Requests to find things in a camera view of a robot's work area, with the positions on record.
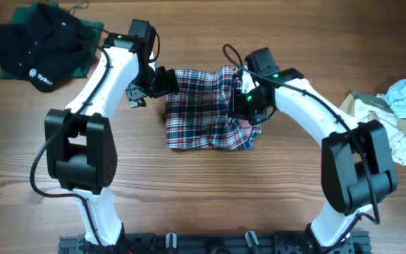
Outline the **plaid navy red shirt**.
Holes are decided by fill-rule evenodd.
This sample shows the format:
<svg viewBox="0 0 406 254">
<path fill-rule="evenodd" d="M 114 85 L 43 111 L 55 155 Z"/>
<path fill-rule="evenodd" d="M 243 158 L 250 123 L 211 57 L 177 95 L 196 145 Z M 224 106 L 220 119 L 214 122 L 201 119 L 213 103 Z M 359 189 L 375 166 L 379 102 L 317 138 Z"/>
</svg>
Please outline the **plaid navy red shirt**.
<svg viewBox="0 0 406 254">
<path fill-rule="evenodd" d="M 176 69 L 179 92 L 165 98 L 166 145 L 172 150 L 251 150 L 262 127 L 229 115 L 240 70 Z"/>
</svg>

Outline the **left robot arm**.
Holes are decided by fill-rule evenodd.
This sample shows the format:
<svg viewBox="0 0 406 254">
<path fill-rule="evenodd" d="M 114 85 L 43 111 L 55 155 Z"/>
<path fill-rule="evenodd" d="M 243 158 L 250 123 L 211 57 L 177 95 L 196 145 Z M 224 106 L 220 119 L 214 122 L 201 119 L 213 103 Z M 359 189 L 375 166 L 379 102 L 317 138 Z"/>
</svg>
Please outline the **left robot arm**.
<svg viewBox="0 0 406 254">
<path fill-rule="evenodd" d="M 145 98 L 179 91 L 174 70 L 157 66 L 159 35 L 146 20 L 134 19 L 127 34 L 110 33 L 101 58 L 81 93 L 64 110 L 45 116 L 45 144 L 50 177 L 63 197 L 78 204 L 85 232 L 59 241 L 59 253 L 126 253 L 130 244 L 116 214 L 109 186 L 118 158 L 111 120 L 122 96 L 131 107 Z"/>
</svg>

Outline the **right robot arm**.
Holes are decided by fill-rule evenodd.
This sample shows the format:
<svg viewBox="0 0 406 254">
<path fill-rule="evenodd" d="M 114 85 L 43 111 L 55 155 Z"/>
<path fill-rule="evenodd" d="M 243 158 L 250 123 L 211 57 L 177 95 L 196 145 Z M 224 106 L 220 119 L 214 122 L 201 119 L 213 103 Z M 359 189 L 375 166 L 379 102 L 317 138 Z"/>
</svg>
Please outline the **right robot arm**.
<svg viewBox="0 0 406 254">
<path fill-rule="evenodd" d="M 257 125 L 280 111 L 321 148 L 321 187 L 326 202 L 307 225 L 298 243 L 301 251 L 330 253 L 351 246 L 356 223 L 368 219 L 380 224 L 379 203 L 398 186 L 383 124 L 359 122 L 341 111 L 303 73 L 280 69 L 267 47 L 230 62 L 239 69 L 242 84 L 231 96 L 230 114 Z"/>
</svg>

